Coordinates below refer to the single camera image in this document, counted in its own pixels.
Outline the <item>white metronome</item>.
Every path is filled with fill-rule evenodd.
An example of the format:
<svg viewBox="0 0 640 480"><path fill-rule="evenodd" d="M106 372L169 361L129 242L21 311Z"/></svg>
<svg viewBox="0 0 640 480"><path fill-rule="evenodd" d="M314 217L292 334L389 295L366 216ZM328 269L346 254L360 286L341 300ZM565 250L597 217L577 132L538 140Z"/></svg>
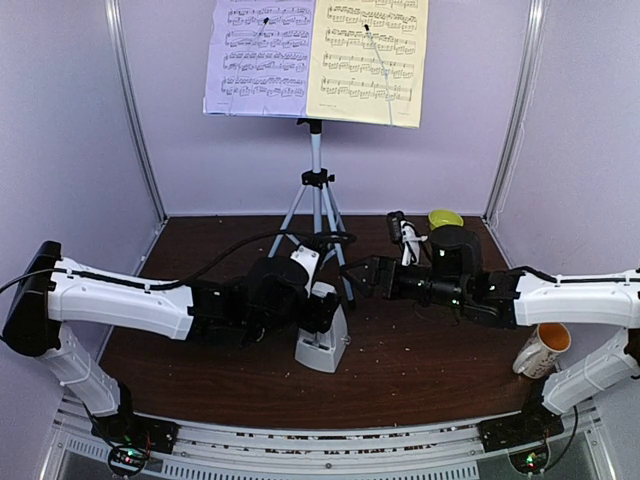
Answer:
<svg viewBox="0 0 640 480"><path fill-rule="evenodd" d="M316 282L312 287L311 295L324 296L329 292L338 294L332 285ZM327 333L308 333L301 328L298 329L294 358L309 369L335 373L349 344L350 336L341 301Z"/></svg>

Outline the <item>white folding music stand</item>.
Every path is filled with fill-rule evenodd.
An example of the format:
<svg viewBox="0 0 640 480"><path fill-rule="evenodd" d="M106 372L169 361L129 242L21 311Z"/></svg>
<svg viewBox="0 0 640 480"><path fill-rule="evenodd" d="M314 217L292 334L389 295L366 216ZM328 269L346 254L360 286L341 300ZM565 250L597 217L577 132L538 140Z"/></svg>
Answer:
<svg viewBox="0 0 640 480"><path fill-rule="evenodd" d="M343 230L344 223L339 213L336 200L331 191L330 184L333 181L328 171L323 167L321 160L321 139L323 124L326 121L308 117L294 117L301 125L308 125L311 138L311 168L305 172L301 179L301 186L287 212L282 226L287 228L291 223L305 191L312 193L313 226L316 232L328 227L332 232Z"/></svg>

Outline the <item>yellow sheet music page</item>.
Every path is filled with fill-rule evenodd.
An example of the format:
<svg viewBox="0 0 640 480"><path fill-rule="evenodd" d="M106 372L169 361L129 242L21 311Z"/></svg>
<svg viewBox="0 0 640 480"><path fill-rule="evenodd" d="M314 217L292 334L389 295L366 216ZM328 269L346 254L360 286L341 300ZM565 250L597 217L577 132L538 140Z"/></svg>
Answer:
<svg viewBox="0 0 640 480"><path fill-rule="evenodd" d="M317 1L306 115L417 128L427 0Z"/></svg>

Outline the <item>purple sheet music page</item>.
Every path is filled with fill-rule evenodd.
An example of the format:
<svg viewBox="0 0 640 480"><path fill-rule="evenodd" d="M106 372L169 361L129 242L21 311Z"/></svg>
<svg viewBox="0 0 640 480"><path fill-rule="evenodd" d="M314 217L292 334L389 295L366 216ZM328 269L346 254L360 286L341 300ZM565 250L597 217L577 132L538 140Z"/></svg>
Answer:
<svg viewBox="0 0 640 480"><path fill-rule="evenodd" d="M306 114L313 1L218 1L209 43L203 113Z"/></svg>

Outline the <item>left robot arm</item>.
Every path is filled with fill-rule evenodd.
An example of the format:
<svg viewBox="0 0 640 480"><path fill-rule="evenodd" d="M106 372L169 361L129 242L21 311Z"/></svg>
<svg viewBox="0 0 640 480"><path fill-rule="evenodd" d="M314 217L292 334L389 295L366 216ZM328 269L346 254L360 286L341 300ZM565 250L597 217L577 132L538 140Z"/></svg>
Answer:
<svg viewBox="0 0 640 480"><path fill-rule="evenodd" d="M295 359L333 373L348 341L336 289L316 280L324 259L320 238L289 256L261 257L235 279L206 281L202 273L177 281L116 275L61 254L44 242L16 291L2 331L14 352L46 365L89 412L99 434L123 444L148 430L133 412L131 393L107 375L72 332L72 321L147 331L171 340L212 342L237 334L243 346L296 326Z"/></svg>

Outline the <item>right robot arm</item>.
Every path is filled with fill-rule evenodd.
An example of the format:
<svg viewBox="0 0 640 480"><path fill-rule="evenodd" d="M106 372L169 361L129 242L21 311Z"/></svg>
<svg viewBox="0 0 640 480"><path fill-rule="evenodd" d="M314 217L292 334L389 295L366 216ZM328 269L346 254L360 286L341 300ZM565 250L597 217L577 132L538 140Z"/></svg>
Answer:
<svg viewBox="0 0 640 480"><path fill-rule="evenodd" d="M638 378L638 270L595 276L552 276L528 266L486 271L475 232L442 226L428 242L427 265L372 255L342 266L340 273L364 297L447 306L491 328L577 323L617 329L601 347L545 380L541 403L513 419L519 440L535 440L550 426L551 413L565 413L625 378Z"/></svg>

